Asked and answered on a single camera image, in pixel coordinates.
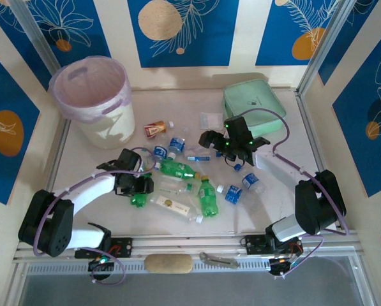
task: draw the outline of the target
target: green plastic bottle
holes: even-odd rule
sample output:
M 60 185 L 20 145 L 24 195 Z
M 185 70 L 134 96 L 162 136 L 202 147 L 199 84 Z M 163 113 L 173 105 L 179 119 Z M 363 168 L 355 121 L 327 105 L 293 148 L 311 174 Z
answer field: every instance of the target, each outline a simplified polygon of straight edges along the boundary
M 171 159 L 165 159 L 162 162 L 160 171 L 165 175 L 178 177 L 183 180 L 200 178 L 200 172 L 195 172 L 187 164 L 177 163 Z
M 198 197 L 202 204 L 202 213 L 204 217 L 212 217 L 218 214 L 218 207 L 216 202 L 216 191 L 209 182 L 207 175 L 202 176 L 202 185 L 198 190 Z
M 151 177 L 151 176 L 152 176 L 151 173 L 145 174 L 145 177 Z M 136 194 L 131 198 L 131 204 L 138 208 L 145 207 L 148 196 L 149 196 L 149 193 Z

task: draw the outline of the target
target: blue label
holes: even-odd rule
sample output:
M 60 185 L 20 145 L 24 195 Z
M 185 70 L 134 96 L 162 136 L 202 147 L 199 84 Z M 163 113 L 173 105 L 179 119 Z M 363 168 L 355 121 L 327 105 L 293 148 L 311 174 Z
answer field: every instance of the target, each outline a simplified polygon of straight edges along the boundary
M 210 156 L 188 156 L 188 161 L 209 161 Z
M 250 189 L 250 187 L 258 182 L 259 179 L 255 176 L 254 173 L 250 173 L 248 175 L 246 175 L 244 178 L 243 178 L 243 184 L 248 188 Z
M 231 185 L 226 194 L 226 201 L 229 201 L 230 203 L 233 203 L 233 204 L 237 204 L 242 192 L 243 192 L 242 189 Z
M 153 149 L 153 154 L 155 156 L 161 157 L 162 159 L 165 159 L 167 156 L 167 149 L 164 147 L 160 147 L 159 145 L 155 146 Z
M 184 149 L 184 140 L 182 138 L 173 137 L 170 141 L 169 147 L 176 148 L 180 152 L 183 152 Z

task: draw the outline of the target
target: metal tool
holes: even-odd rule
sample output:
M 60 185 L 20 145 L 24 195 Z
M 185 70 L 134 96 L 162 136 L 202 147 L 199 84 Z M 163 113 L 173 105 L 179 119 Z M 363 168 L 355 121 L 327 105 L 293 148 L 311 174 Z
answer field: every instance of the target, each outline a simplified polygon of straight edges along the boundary
M 225 268 L 231 268 L 231 269 L 237 269 L 239 267 L 239 263 L 232 258 L 222 258 L 222 257 L 211 256 L 206 254 L 205 252 L 201 252 L 199 257 L 207 265 L 223 266 Z

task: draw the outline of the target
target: robotic arm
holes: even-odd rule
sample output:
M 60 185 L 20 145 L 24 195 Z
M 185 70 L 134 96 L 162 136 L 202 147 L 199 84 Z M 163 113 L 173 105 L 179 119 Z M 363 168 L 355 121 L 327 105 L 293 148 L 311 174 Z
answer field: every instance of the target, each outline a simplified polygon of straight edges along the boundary
M 299 243 L 300 236 L 316 235 L 338 220 L 338 215 L 327 199 L 327 195 L 331 197 L 340 214 L 346 215 L 345 204 L 332 172 L 324 170 L 316 174 L 315 180 L 323 187 L 321 190 L 314 180 L 308 180 L 308 176 L 303 175 L 303 173 L 307 174 L 306 172 L 301 171 L 284 157 L 278 156 L 275 150 L 273 154 L 269 154 L 265 145 L 269 145 L 270 142 L 262 137 L 253 138 L 242 115 L 227 119 L 225 127 L 228 138 L 215 131 L 206 131 L 201 135 L 199 144 L 205 148 L 217 150 L 224 158 L 231 161 L 235 161 L 238 157 L 251 166 L 268 171 L 295 194 L 295 214 L 268 226 L 265 229 L 265 235 L 246 236 L 248 254 L 290 254 L 293 252 L 296 258 L 299 257 L 303 252 L 292 245 Z M 300 175 L 285 171 L 285 162 L 300 170 Z
M 84 188 L 77 187 L 63 196 L 50 212 L 38 239 L 38 249 L 55 257 L 66 249 L 91 247 L 108 251 L 111 232 L 97 224 L 73 226 L 73 217 L 86 205 L 101 195 L 115 191 L 120 196 L 133 196 L 153 192 L 150 177 L 135 177 L 128 173 L 110 173 L 115 170 L 133 171 L 140 160 L 139 154 L 124 149 L 118 159 L 97 167 L 92 178 L 82 181 Z M 29 209 L 19 230 L 19 239 L 29 245 L 34 244 L 38 226 L 49 205 L 61 192 L 38 191 L 32 198 Z

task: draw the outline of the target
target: mint green box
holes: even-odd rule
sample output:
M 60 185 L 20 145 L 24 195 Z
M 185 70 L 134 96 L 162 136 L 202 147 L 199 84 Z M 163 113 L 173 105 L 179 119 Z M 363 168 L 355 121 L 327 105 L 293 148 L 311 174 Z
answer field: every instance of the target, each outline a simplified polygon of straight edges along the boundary
M 252 108 L 266 108 L 283 118 L 287 116 L 284 106 L 265 80 L 251 80 L 226 87 L 223 103 L 228 118 Z M 277 131 L 283 126 L 279 118 L 267 112 L 254 111 L 243 117 L 254 138 Z

